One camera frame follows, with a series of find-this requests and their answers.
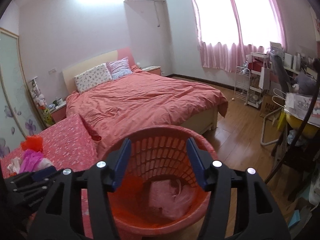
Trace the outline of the beige wooden headboard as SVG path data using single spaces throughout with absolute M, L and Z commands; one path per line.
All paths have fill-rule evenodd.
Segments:
M 79 75 L 102 63 L 117 61 L 125 57 L 128 57 L 130 66 L 133 66 L 136 64 L 133 58 L 133 55 L 131 53 L 130 47 L 126 47 L 126 48 L 113 50 L 113 51 L 95 56 L 91 59 L 87 59 L 85 61 L 82 61 L 71 67 L 64 69 L 62 71 L 62 74 L 63 74 L 63 78 L 65 81 L 68 94 L 70 95 L 72 94 L 73 91 L 76 90 L 76 84 L 74 81 L 74 77 L 76 75 Z

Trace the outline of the orange plastic laundry basket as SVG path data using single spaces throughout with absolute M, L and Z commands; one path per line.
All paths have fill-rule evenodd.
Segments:
M 201 150 L 217 154 L 200 134 L 172 125 L 153 126 L 102 139 L 97 146 L 98 158 L 120 148 L 125 138 L 131 140 L 131 158 L 121 186 L 108 195 L 112 214 L 121 239 L 141 239 L 183 230 L 198 222 L 206 213 L 210 194 L 196 183 L 187 156 L 186 142 L 194 138 Z M 193 190 L 193 198 L 184 215 L 176 220 L 165 218 L 149 206 L 149 190 L 154 181 L 170 180 L 177 191 L 185 185 Z

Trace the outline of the far side nightstand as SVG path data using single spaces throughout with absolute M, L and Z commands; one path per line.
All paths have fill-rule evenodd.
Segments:
M 148 66 L 142 68 L 142 71 L 151 73 L 151 74 L 156 74 L 156 75 L 161 75 L 161 67 L 160 66 Z

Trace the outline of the salmon pink duvet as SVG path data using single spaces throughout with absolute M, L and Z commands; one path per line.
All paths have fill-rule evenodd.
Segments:
M 162 77 L 132 67 L 132 73 L 67 99 L 67 116 L 80 115 L 101 138 L 98 157 L 123 135 L 158 125 L 180 126 L 193 116 L 216 108 L 225 116 L 228 101 L 207 84 Z

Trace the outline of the magenta plastic bag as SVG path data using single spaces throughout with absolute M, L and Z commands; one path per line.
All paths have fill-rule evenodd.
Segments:
M 27 149 L 22 158 L 19 173 L 34 172 L 39 170 L 39 164 L 43 160 L 43 153 Z

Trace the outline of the pink striped pillow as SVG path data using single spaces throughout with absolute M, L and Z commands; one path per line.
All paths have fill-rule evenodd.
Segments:
M 117 61 L 107 62 L 106 65 L 113 80 L 132 74 L 128 57 L 124 57 Z

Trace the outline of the orange plastic bag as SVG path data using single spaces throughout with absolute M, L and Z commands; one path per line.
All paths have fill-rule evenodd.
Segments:
M 20 145 L 23 151 L 43 152 L 43 138 L 39 135 L 27 136 L 26 140 L 21 142 Z

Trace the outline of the pink white nightstand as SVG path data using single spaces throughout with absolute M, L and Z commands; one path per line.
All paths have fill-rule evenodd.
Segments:
M 50 112 L 52 119 L 55 123 L 60 122 L 66 118 L 66 101 L 58 105 L 53 111 Z

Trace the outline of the white floral pillow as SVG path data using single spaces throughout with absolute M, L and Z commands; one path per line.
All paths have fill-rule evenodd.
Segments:
M 111 80 L 112 75 L 106 63 L 95 66 L 74 77 L 77 91 L 80 94 Z

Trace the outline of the white rolling shelf cart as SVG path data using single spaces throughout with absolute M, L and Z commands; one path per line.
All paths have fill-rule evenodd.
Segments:
M 270 59 L 268 54 L 258 52 L 246 57 L 250 72 L 247 104 L 259 109 L 270 88 Z

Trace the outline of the sliding wardrobe with flowers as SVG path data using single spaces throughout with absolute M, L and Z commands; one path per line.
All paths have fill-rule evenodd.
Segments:
M 43 131 L 21 66 L 18 36 L 1 29 L 1 158 Z

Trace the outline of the pale pink plastic bag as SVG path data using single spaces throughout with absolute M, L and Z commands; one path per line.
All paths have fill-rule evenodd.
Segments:
M 177 220 L 190 209 L 195 198 L 195 188 L 179 179 L 158 180 L 150 185 L 148 211 L 158 217 Z

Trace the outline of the pink window curtain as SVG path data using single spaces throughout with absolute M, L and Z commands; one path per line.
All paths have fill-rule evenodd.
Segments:
M 201 65 L 234 72 L 252 52 L 266 53 L 271 43 L 287 47 L 276 0 L 191 0 Z

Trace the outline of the plush toy display column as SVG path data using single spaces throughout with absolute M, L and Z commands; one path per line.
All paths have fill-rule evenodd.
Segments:
M 44 126 L 50 127 L 55 124 L 52 116 L 50 114 L 50 110 L 48 108 L 48 104 L 46 103 L 46 99 L 42 94 L 38 84 L 37 84 L 37 77 L 34 77 L 29 81 L 30 84 L 30 94 L 31 98 L 39 112 L 39 115 L 44 123 Z

